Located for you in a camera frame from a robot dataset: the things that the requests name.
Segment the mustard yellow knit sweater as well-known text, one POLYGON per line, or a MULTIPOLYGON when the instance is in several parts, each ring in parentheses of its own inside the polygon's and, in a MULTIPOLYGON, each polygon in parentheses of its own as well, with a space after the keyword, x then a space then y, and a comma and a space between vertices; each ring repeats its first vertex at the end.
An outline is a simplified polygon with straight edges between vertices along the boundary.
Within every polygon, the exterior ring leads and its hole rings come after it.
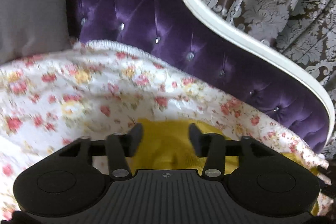
MULTIPOLYGON (((195 169, 202 175, 206 158, 195 155, 187 121, 142 120, 143 136, 131 158, 132 171, 140 169, 195 169)), ((196 123, 204 134, 216 133, 196 123)), ((250 136, 226 140, 223 178, 220 182, 239 205, 267 217, 291 217, 308 211, 316 214, 320 186, 316 176, 301 163, 282 155, 250 136)))

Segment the floral quilted bedspread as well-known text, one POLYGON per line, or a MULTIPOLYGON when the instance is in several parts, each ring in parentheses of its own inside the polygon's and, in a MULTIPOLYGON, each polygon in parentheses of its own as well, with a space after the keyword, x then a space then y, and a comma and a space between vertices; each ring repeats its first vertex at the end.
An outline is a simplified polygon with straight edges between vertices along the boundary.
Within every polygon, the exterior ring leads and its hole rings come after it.
POLYGON ((313 174, 324 156, 290 129, 234 96, 141 50, 92 42, 1 66, 1 219, 18 204, 26 168, 82 136, 125 133, 142 120, 207 124, 229 139, 250 136, 313 174))

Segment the purple tufted white-framed headboard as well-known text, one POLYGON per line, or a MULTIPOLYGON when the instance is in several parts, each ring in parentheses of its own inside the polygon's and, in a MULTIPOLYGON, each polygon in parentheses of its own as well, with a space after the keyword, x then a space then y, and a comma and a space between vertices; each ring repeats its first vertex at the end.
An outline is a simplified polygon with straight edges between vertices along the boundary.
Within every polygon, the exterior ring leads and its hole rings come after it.
POLYGON ((255 107, 316 153, 333 130, 326 90, 307 72, 212 14, 200 0, 67 0, 70 36, 143 50, 255 107))

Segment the grey satin pillow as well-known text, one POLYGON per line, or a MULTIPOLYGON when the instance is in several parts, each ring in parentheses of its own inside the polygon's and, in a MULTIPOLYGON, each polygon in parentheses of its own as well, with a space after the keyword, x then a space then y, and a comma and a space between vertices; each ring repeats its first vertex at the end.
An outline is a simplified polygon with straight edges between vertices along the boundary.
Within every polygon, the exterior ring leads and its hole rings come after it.
POLYGON ((1 63, 70 48, 66 0, 1 0, 1 63))

